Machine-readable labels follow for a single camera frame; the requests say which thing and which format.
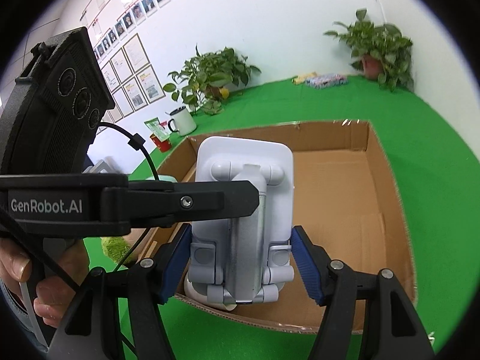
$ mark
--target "camera lens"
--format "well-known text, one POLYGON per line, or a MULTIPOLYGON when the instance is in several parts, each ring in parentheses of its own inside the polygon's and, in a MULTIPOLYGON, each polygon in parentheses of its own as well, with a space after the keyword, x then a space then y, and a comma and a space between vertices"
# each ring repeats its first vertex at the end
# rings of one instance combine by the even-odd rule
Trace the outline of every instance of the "camera lens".
POLYGON ((87 88, 82 88, 78 91, 73 101, 73 114, 78 118, 82 119, 88 111, 90 106, 90 91, 87 88))
POLYGON ((58 93, 60 93, 61 96, 68 96, 75 86, 76 79, 77 75, 75 70, 73 70, 71 67, 66 69, 61 74, 58 81, 58 93))
POLYGON ((98 109, 94 109, 90 117, 88 118, 88 127, 90 127, 91 130, 93 130, 95 127, 97 127, 98 123, 100 121, 100 112, 98 109))

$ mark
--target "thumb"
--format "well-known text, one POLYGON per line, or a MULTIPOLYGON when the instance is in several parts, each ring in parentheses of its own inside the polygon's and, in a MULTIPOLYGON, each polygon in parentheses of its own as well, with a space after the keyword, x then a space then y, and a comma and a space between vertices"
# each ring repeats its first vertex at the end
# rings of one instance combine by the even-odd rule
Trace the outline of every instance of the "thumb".
POLYGON ((0 260, 7 273, 20 283, 26 282, 32 273, 28 254, 9 238, 0 238, 0 260))

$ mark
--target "yellow object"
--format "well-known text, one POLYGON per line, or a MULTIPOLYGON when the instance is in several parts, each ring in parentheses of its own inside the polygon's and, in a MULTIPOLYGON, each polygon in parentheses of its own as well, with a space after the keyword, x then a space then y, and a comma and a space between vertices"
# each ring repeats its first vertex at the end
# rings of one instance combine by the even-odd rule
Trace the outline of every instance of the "yellow object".
POLYGON ((316 72, 304 74, 302 76, 296 76, 292 79, 292 83, 294 83, 295 85, 303 84, 306 79, 309 79, 310 77, 315 77, 315 76, 318 76, 316 72))
POLYGON ((229 98, 230 91, 227 88, 220 88, 220 94, 224 100, 229 98))

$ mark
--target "potted plant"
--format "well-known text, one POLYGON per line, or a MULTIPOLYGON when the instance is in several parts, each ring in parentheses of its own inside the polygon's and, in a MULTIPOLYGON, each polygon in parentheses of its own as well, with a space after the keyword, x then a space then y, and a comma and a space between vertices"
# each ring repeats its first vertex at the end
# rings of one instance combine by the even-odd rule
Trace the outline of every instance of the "potted plant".
POLYGON ((195 51, 196 55, 185 61, 180 72, 169 73, 173 82, 166 84, 163 90, 171 93, 172 100, 177 101, 181 97, 195 110, 200 105, 208 115, 223 110, 222 102, 230 95, 226 85, 238 87, 242 83, 246 86, 252 73, 261 73, 255 65, 247 65, 248 57, 239 57, 232 48, 200 54, 195 47, 195 51))
POLYGON ((397 85, 412 90, 410 38, 403 36, 393 24, 375 26, 366 20, 366 9, 358 9, 355 15, 357 20, 349 26, 340 21, 333 23, 344 27, 345 33, 327 31, 324 35, 345 42, 352 50, 352 58, 357 58, 351 66, 363 71, 369 80, 377 80, 381 87, 391 91, 397 85))

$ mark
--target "green tablecloth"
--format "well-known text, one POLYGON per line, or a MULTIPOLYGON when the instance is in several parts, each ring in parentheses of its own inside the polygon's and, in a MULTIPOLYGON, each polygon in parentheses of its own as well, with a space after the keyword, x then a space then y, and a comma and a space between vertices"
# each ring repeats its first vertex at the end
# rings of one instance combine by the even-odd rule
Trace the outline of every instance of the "green tablecloth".
MULTIPOLYGON (((323 90, 290 81, 248 89, 234 95, 224 113, 196 116, 195 134, 288 121, 370 120, 397 178, 417 268, 417 310, 427 332, 435 332, 434 348, 438 350, 478 282, 480 164, 459 135, 417 96, 402 90, 380 90, 376 83, 358 76, 349 81, 323 90)), ((180 137, 172 137, 174 145, 180 141, 180 137)), ((155 150, 152 158, 160 164, 165 155, 155 150)), ((144 161, 130 179, 150 175, 144 161)), ((92 267, 113 268, 102 255, 98 239, 86 240, 86 244, 92 267)), ((160 311, 178 360, 306 359, 315 338, 241 325, 176 299, 160 311)), ((122 328, 131 335, 126 316, 122 328)), ((353 355, 360 339, 353 337, 349 359, 356 359, 353 355)))

